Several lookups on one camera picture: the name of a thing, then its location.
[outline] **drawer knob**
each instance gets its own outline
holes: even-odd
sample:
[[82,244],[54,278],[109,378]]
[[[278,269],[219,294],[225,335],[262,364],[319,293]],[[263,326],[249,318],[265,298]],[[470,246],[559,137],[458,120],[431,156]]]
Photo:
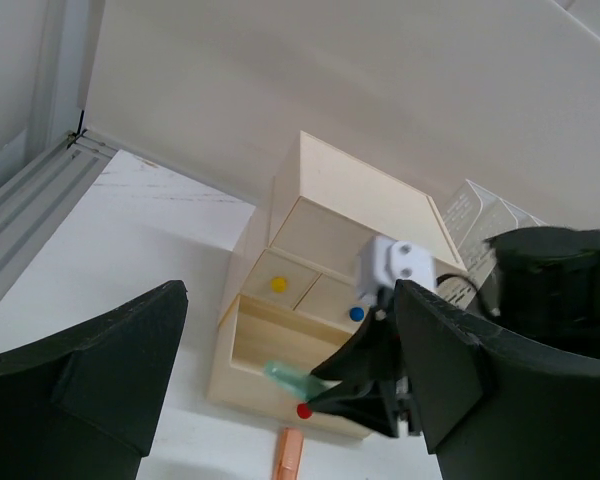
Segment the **drawer knob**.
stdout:
[[354,322],[361,322],[364,320],[364,308],[353,307],[349,310],[349,318]]
[[298,404],[296,412],[302,420],[309,420],[313,416],[313,412],[306,403]]
[[271,290],[276,293],[284,293],[287,290],[288,282],[284,277],[273,277],[271,279]]

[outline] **yellow knob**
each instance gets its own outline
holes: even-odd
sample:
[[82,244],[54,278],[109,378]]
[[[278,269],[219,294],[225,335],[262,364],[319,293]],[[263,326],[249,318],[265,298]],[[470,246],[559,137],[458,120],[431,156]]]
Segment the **yellow knob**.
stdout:
[[287,290],[287,279],[284,277],[273,277],[271,279],[271,290],[276,293],[283,293]]

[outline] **red knob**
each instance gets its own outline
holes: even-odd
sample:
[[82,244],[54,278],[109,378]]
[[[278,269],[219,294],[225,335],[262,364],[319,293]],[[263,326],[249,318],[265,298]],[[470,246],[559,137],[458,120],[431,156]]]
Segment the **red knob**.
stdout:
[[296,412],[298,413],[298,416],[303,420],[308,420],[313,415],[313,412],[306,403],[299,404],[298,408],[296,408]]

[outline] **blue knob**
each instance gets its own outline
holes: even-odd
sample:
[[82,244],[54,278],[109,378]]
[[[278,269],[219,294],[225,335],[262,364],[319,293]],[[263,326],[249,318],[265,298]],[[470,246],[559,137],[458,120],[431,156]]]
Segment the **blue knob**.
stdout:
[[361,322],[364,320],[364,308],[353,307],[349,310],[349,318],[354,322]]

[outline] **cabinet door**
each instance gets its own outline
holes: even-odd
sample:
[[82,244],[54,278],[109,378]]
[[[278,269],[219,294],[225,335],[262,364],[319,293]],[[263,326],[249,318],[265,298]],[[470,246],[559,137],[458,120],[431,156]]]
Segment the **cabinet door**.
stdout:
[[351,319],[352,308],[362,309],[362,315],[366,315],[368,310],[366,305],[357,300],[353,286],[321,275],[298,304],[296,311],[342,330],[355,332],[361,322]]
[[265,250],[249,274],[243,293],[287,308],[294,308],[318,274],[305,266]]

